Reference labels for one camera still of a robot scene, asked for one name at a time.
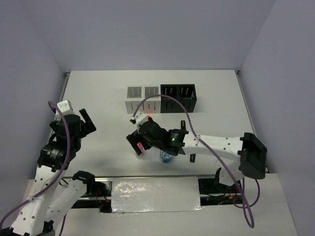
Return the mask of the pink glue stick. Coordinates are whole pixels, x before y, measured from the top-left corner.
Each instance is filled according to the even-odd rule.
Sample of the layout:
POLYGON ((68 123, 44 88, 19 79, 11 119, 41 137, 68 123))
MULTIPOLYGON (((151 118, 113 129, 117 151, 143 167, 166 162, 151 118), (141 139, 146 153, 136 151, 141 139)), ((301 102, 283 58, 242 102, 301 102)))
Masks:
POLYGON ((144 154, 145 154, 145 150, 144 150, 144 148, 143 148, 141 143, 138 143, 137 145, 138 145, 139 149, 141 150, 141 154, 138 157, 142 158, 144 156, 144 154))

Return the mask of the blue patterned tape roll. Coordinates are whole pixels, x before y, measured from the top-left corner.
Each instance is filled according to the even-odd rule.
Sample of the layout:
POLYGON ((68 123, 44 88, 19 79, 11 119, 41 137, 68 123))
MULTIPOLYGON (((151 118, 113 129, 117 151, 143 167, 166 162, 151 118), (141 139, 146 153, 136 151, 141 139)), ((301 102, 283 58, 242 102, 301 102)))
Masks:
POLYGON ((163 150, 160 150, 159 158, 160 158, 162 163, 167 164, 173 160, 173 155, 171 155, 171 154, 169 154, 163 150))

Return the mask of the pink highlighter marker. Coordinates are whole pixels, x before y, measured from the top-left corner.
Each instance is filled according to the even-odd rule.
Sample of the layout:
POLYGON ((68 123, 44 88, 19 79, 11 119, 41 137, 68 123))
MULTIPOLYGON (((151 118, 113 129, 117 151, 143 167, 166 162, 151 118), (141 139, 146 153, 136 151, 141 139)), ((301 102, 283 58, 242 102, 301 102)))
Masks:
POLYGON ((186 130, 186 122, 184 120, 181 121, 181 129, 186 130))

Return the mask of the blue highlighter marker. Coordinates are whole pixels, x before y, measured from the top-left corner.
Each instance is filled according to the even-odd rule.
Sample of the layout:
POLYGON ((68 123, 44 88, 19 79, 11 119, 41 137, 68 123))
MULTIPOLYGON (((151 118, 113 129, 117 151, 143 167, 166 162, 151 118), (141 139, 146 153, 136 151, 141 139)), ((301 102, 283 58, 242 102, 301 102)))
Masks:
POLYGON ((196 157, 195 154, 191 154, 190 157, 189 157, 189 161, 190 161, 191 163, 194 163, 194 162, 195 162, 195 157, 196 157))

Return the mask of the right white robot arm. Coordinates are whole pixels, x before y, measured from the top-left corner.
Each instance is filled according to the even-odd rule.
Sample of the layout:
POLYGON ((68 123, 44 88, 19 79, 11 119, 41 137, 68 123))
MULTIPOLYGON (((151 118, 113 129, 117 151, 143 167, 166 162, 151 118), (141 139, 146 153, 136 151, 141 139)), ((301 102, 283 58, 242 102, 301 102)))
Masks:
POLYGON ((143 113, 132 117, 130 122, 136 125, 136 130, 126 139, 137 155, 157 148, 172 156, 202 154, 231 160, 231 164, 223 164, 216 171, 214 187, 219 192, 227 191, 245 177, 265 179, 267 147, 253 133, 246 132, 242 137, 216 137, 194 135, 184 127, 166 130, 143 113))

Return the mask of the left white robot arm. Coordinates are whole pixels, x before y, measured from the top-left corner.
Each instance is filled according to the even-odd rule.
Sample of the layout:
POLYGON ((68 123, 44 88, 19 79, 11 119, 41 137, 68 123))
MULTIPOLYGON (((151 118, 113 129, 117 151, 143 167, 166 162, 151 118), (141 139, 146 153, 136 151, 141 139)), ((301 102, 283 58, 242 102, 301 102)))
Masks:
POLYGON ((19 214, 10 227, 0 229, 2 236, 54 236, 77 200, 95 193, 95 176, 78 171, 63 192, 53 198, 71 160, 81 148, 82 138, 96 131, 86 110, 79 112, 80 115, 64 115, 50 123, 54 132, 40 152, 30 195, 15 207, 19 214))

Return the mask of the white slotted container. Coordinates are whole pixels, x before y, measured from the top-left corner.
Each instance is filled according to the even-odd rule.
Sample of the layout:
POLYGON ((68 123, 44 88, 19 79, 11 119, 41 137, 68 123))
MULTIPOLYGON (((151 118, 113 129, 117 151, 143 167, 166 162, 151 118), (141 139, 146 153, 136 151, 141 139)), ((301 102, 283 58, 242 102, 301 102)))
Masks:
POLYGON ((161 97, 152 97, 140 103, 147 97, 160 94, 159 86, 133 86, 126 89, 126 111, 133 114, 137 107, 138 111, 146 114, 159 114, 161 110, 161 97))

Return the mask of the black slotted container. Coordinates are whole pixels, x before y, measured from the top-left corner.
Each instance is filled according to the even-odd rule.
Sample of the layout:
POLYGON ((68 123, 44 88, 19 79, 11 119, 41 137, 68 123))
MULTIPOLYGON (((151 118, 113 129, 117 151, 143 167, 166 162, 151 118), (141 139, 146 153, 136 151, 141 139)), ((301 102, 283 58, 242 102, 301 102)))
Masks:
MULTIPOLYGON (((170 96, 179 101, 187 110, 188 113, 193 113, 197 97, 195 84, 173 84, 161 85, 161 94, 170 96)), ((183 109, 172 99, 161 98, 161 113, 183 113, 183 109)))

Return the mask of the silver foil covered plate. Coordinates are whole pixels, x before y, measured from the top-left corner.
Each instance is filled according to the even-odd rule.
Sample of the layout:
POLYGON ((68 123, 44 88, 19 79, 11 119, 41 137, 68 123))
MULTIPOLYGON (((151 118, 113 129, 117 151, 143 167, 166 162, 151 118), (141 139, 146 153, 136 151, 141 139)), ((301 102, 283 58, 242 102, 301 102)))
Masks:
POLYGON ((111 191, 115 213, 201 210, 196 177, 116 178, 111 191))

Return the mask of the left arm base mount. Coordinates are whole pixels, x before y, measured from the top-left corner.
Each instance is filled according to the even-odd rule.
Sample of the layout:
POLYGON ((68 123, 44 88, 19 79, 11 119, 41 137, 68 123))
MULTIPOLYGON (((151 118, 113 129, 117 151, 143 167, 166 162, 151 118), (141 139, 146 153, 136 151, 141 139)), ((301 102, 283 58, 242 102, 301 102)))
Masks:
POLYGON ((112 213, 112 181, 96 180, 92 189, 79 198, 72 209, 96 209, 101 213, 112 213))

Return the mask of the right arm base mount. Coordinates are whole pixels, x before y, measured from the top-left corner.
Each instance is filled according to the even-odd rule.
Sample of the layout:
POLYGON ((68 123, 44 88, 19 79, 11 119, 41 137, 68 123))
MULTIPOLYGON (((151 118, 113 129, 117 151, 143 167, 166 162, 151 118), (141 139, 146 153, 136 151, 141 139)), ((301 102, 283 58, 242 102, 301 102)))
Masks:
POLYGON ((215 183, 214 178, 198 179, 201 206, 232 205, 242 203, 241 193, 236 185, 226 186, 215 183))

